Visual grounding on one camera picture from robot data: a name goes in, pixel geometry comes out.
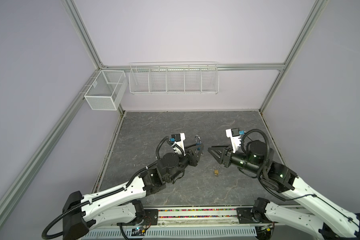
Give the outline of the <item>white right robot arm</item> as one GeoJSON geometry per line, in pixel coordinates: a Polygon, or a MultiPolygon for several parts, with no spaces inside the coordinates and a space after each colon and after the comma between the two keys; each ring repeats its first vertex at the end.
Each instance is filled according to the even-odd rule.
{"type": "Polygon", "coordinates": [[[303,214],[258,198],[252,209],[254,222],[280,223],[318,240],[360,240],[360,213],[352,213],[310,187],[296,172],[273,161],[274,150],[267,135],[259,130],[248,132],[227,129],[230,145],[212,146],[208,152],[224,167],[234,165],[244,175],[256,179],[275,198],[295,201],[309,211],[303,214]]]}

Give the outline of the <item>blue padlock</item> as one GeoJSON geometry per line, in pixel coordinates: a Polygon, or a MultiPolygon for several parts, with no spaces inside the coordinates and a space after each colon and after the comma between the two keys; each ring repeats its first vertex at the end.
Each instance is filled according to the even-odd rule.
{"type": "Polygon", "coordinates": [[[202,147],[202,140],[199,135],[195,135],[195,145],[197,146],[197,150],[200,151],[202,147]]]}

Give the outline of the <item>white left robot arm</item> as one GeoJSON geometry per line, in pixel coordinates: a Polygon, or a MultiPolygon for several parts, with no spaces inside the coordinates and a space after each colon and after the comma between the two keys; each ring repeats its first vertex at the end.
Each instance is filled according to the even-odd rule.
{"type": "Polygon", "coordinates": [[[187,167],[198,165],[204,149],[200,137],[195,136],[189,146],[184,140],[184,133],[164,137],[156,148],[156,161],[138,170],[126,183],[94,194],[71,193],[62,213],[43,230],[42,239],[78,240],[108,224],[142,222],[146,214],[141,199],[174,184],[187,167]]]}

